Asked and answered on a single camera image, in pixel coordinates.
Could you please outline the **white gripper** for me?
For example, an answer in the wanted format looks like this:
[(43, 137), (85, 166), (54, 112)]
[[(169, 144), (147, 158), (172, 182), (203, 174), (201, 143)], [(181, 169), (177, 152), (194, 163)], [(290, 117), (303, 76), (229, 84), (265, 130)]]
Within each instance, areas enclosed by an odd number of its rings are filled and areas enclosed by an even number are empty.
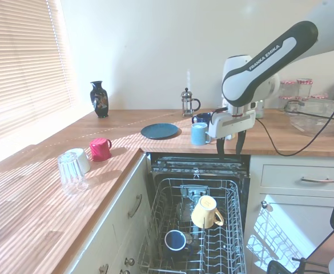
[(255, 110), (245, 112), (239, 117), (233, 117), (228, 112), (212, 114), (211, 121), (208, 126), (208, 134), (211, 138), (217, 139), (216, 149), (218, 155), (225, 155), (225, 137), (233, 134), (238, 134), (236, 142), (236, 155), (240, 155), (246, 139), (246, 130), (254, 126), (255, 118)]

